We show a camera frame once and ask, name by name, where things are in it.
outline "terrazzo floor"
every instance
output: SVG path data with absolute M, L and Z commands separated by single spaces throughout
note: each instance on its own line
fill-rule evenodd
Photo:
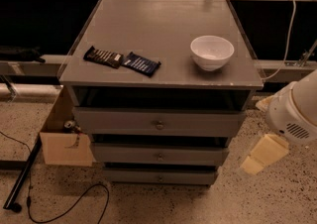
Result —
M 0 84 L 0 131 L 30 147 L 53 106 L 58 88 L 19 86 L 19 96 L 10 95 Z M 252 145 L 269 132 L 264 113 L 249 109 L 230 154 L 210 187 L 153 184 L 110 184 L 100 164 L 92 168 L 47 166 L 39 152 L 32 168 L 31 214 L 44 221 L 68 209 L 94 183 L 110 191 L 104 224 L 277 224 L 317 223 L 317 141 L 290 145 L 290 154 L 255 176 L 239 169 Z M 24 160 L 28 151 L 0 135 L 1 160 Z M 0 204 L 18 176 L 0 170 Z M 20 213 L 0 210 L 1 224 L 33 223 L 28 217 L 27 180 L 16 200 Z M 95 187 L 65 216 L 53 223 L 98 223 L 107 200 L 105 189 Z

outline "black cable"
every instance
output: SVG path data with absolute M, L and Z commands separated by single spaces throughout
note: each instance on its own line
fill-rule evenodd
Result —
M 101 213 L 101 216 L 100 216 L 100 218 L 99 218 L 99 220 L 98 220 L 98 224 L 99 224 L 100 221 L 101 221 L 102 218 L 103 218 L 104 213 L 106 212 L 106 209 L 107 209 L 107 206 L 108 206 L 108 203 L 109 203 L 109 195 L 110 195 L 108 188 L 107 188 L 104 184 L 101 184 L 101 183 L 97 183 L 97 184 L 91 185 L 89 188 L 86 189 L 85 192 L 83 192 L 83 193 L 81 194 L 81 196 L 74 202 L 74 204 L 73 204 L 68 210 L 66 210 L 64 213 L 58 215 L 57 217 L 55 217 L 55 218 L 53 218 L 53 219 L 51 219 L 51 220 L 38 221 L 38 220 L 35 220 L 35 219 L 32 217 L 32 215 L 31 215 L 31 197 L 28 196 L 28 198 L 27 198 L 27 206 L 28 206 L 29 218 L 30 218 L 33 222 L 35 222 L 35 223 L 49 223 L 49 222 L 55 221 L 56 219 L 59 219 L 59 218 L 61 218 L 62 216 L 66 215 L 68 212 L 70 212 L 70 211 L 72 210 L 72 208 L 74 208 L 74 207 L 76 206 L 76 204 L 81 200 L 81 198 L 82 198 L 86 193 L 88 193 L 88 191 L 89 191 L 90 189 L 92 189 L 93 187 L 96 187 L 96 186 L 101 186 L 101 187 L 103 187 L 103 188 L 106 190 L 106 192 L 107 192 L 107 200 L 106 200 L 105 206 L 104 206 L 104 208 L 103 208 L 103 211 L 102 211 L 102 213 Z
M 4 134 L 4 133 L 1 132 L 1 131 L 0 131 L 0 134 L 3 135 L 3 136 L 6 137 L 6 138 L 12 140 L 12 141 L 18 142 L 18 143 L 20 143 L 20 144 L 26 146 L 26 147 L 28 148 L 29 152 L 31 153 L 31 149 L 30 149 L 30 147 L 29 147 L 26 143 L 24 143 L 24 142 L 22 142 L 22 141 L 19 141 L 19 140 L 16 140 L 16 139 L 14 139 L 14 138 L 12 138 L 12 137 L 10 137 L 10 136 Z M 100 215 L 100 218 L 99 218 L 99 220 L 98 220 L 98 222 L 97 222 L 98 224 L 100 223 L 100 221 L 102 220 L 102 218 L 103 218 L 103 216 L 104 216 L 104 214 L 105 214 L 105 212 L 106 212 L 106 209 L 107 209 L 107 206 L 108 206 L 108 203 L 109 203 L 109 197 L 110 197 L 109 189 L 108 189 L 104 184 L 102 184 L 102 183 L 96 183 L 96 184 L 91 185 L 89 188 L 87 188 L 68 210 L 66 210 L 64 213 L 58 215 L 57 217 L 55 217 L 55 218 L 53 218 L 53 219 L 51 219 L 51 220 L 45 220 L 45 221 L 37 221 L 37 220 L 35 220 L 35 219 L 32 217 L 32 215 L 31 215 L 31 195 L 30 195 L 30 194 L 31 194 L 31 193 L 30 193 L 30 192 L 31 192 L 31 188 L 32 188 L 32 183 L 31 183 L 31 170 L 29 171 L 29 173 L 30 173 L 30 175 L 29 175 L 30 184 L 29 184 L 29 189 L 28 189 L 27 207 L 28 207 L 28 215 L 29 215 L 29 218 L 30 218 L 33 222 L 35 222 L 35 223 L 50 223 L 50 222 L 52 222 L 52 221 L 55 221 L 56 219 L 61 218 L 62 216 L 66 215 L 68 212 L 70 212 L 70 211 L 72 210 L 72 208 L 74 208 L 74 207 L 76 206 L 76 204 L 81 200 L 81 198 L 82 198 L 85 194 L 87 194 L 87 193 L 89 192 L 90 189 L 92 189 L 93 187 L 101 186 L 101 187 L 103 187 L 103 188 L 106 190 L 106 192 L 107 192 L 107 200 L 106 200 L 105 206 L 104 206 L 104 208 L 103 208 L 103 210 L 102 210 L 102 213 L 101 213 L 101 215 Z

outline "cabinet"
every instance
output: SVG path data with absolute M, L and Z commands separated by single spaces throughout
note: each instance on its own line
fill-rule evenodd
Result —
M 191 60 L 201 35 L 232 42 L 226 66 L 207 72 Z M 92 45 L 161 66 L 148 78 L 84 61 Z M 102 0 L 60 81 L 106 179 L 209 185 L 263 87 L 225 0 Z

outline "white bowl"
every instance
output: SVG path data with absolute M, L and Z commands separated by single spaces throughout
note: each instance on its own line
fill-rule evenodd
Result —
M 215 70 L 224 66 L 232 57 L 235 48 L 226 39 L 216 36 L 196 38 L 190 45 L 192 58 L 204 70 Z

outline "air vent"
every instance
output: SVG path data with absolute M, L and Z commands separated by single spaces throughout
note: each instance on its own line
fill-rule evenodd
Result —
M 287 124 L 286 129 L 292 136 L 298 139 L 307 139 L 309 137 L 309 133 L 299 125 Z

